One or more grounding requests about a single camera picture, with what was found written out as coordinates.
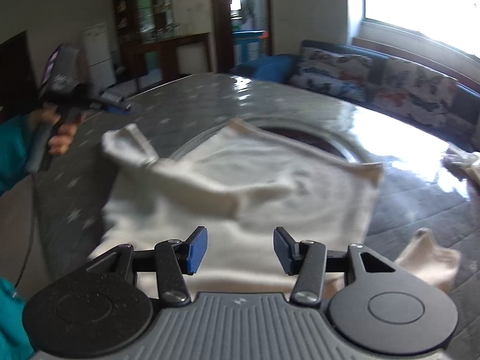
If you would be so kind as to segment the teal sleeve forearm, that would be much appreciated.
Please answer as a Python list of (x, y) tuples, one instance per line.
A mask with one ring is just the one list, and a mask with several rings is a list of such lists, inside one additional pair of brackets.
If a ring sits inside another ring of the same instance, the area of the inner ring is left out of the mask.
[(1, 358), (30, 359), (25, 301), (49, 283), (36, 217), (32, 180), (24, 170), (32, 141), (28, 116), (1, 124)]

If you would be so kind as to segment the person's left hand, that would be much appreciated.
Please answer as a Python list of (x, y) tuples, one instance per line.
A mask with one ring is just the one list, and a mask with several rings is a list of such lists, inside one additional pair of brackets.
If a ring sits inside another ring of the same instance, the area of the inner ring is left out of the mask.
[(47, 124), (57, 128), (56, 133), (48, 141), (48, 153), (58, 156), (64, 155), (72, 144), (80, 125), (86, 120), (87, 113), (81, 112), (75, 119), (68, 122), (60, 122), (61, 115), (54, 105), (44, 105), (28, 115), (28, 123), (32, 131), (38, 125)]

